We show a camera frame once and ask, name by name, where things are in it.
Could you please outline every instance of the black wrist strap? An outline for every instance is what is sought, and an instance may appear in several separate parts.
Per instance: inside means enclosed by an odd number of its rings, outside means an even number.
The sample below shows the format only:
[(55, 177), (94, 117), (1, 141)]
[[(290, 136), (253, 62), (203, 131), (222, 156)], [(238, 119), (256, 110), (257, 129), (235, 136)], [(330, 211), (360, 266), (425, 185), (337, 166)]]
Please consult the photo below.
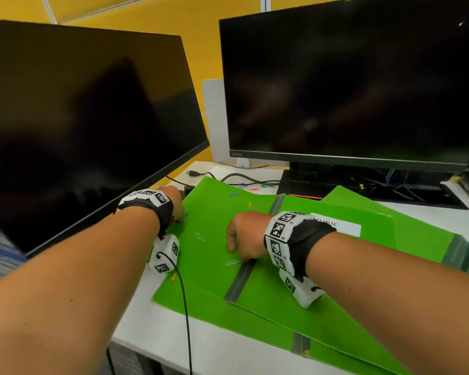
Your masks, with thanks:
[(143, 207), (153, 210), (160, 221), (158, 238), (165, 238), (166, 230), (174, 220), (174, 204), (162, 191), (143, 189), (133, 192), (121, 199), (116, 208), (121, 210), (128, 207)]
[(318, 220), (304, 220), (294, 227), (288, 240), (290, 261), (294, 265), (295, 277), (307, 277), (306, 260), (313, 246), (329, 233), (337, 229), (326, 222)]

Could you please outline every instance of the white label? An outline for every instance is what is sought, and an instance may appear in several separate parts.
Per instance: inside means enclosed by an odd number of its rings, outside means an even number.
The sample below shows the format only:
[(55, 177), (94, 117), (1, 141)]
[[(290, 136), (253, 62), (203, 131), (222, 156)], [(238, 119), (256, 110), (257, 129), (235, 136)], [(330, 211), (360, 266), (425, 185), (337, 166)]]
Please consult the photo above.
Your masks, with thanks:
[(316, 213), (311, 213), (311, 215), (313, 215), (316, 220), (326, 222), (328, 225), (333, 226), (339, 233), (353, 235), (358, 238), (361, 235), (361, 225), (358, 225), (357, 223), (338, 220), (336, 218), (331, 218)]

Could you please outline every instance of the fingers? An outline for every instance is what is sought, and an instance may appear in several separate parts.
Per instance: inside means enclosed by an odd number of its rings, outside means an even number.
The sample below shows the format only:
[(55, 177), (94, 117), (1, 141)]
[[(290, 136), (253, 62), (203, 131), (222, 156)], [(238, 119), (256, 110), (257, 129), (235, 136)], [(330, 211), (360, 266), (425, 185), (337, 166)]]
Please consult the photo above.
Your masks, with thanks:
[(229, 225), (227, 226), (226, 230), (226, 240), (227, 240), (227, 248), (230, 252), (236, 251), (236, 220), (237, 216), (234, 216)]

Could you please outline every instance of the monitor base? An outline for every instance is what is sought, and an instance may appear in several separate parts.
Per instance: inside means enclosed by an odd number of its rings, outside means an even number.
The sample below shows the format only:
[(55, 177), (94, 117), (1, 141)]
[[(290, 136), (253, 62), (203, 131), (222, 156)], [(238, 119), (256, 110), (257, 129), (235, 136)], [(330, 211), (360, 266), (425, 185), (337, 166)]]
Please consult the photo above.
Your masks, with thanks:
[(452, 173), (397, 170), (396, 176), (388, 178), (388, 171), (292, 162), (291, 169), (283, 172), (277, 192), (320, 200), (341, 185), (374, 201), (469, 209), (448, 187), (441, 184)]

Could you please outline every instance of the wrist tracking band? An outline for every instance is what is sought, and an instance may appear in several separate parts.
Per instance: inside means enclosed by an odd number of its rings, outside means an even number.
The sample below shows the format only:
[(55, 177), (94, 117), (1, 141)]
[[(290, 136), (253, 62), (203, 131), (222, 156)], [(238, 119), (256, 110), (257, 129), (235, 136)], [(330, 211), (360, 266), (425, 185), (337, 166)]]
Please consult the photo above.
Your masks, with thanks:
[(306, 260), (314, 244), (337, 229), (314, 216), (281, 212), (266, 229), (264, 245), (274, 265), (293, 277), (306, 276)]
[(121, 199), (116, 208), (121, 210), (128, 207), (143, 207), (153, 210), (160, 221), (158, 238), (162, 240), (165, 238), (166, 230), (174, 220), (174, 204), (167, 195), (162, 191), (150, 189), (135, 191)]

